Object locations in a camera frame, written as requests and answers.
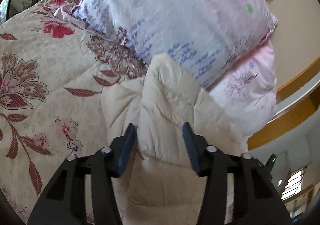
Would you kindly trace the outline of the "floral bed sheet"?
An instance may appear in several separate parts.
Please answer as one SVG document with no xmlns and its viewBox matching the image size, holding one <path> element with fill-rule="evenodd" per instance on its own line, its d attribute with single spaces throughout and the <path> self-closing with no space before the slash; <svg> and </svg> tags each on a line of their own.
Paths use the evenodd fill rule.
<svg viewBox="0 0 320 225">
<path fill-rule="evenodd" d="M 1 192 L 26 223 L 66 156 L 107 143 L 101 93 L 145 75 L 128 49 L 57 18 L 41 0 L 1 26 Z"/>
</svg>

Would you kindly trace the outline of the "lavender print pillow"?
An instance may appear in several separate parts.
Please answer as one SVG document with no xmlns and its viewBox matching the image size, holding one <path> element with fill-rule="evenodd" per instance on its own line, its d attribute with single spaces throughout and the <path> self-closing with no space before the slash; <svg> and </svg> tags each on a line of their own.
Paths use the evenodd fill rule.
<svg viewBox="0 0 320 225">
<path fill-rule="evenodd" d="M 265 0 L 81 0 L 55 16 L 124 45 L 145 64 L 165 52 L 203 88 L 277 25 Z"/>
</svg>

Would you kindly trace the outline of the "cream quilted down jacket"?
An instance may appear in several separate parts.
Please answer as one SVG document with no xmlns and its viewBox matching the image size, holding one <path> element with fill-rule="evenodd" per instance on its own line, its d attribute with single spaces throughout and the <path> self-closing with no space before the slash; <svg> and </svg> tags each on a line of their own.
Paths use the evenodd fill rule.
<svg viewBox="0 0 320 225">
<path fill-rule="evenodd" d="M 182 127 L 225 153 L 247 150 L 246 138 L 199 83 L 167 54 L 152 59 L 144 77 L 104 88 L 100 97 L 107 140 L 137 128 L 125 174 L 113 181 L 123 224 L 195 224 L 206 179 L 198 177 Z"/>
</svg>

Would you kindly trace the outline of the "white pink floral pillow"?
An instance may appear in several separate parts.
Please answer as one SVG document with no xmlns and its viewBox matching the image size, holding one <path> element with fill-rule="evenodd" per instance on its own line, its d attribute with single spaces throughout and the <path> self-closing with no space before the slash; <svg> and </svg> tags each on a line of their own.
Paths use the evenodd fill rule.
<svg viewBox="0 0 320 225">
<path fill-rule="evenodd" d="M 248 139 L 276 112 L 277 77 L 268 39 L 228 69 L 207 91 Z"/>
</svg>

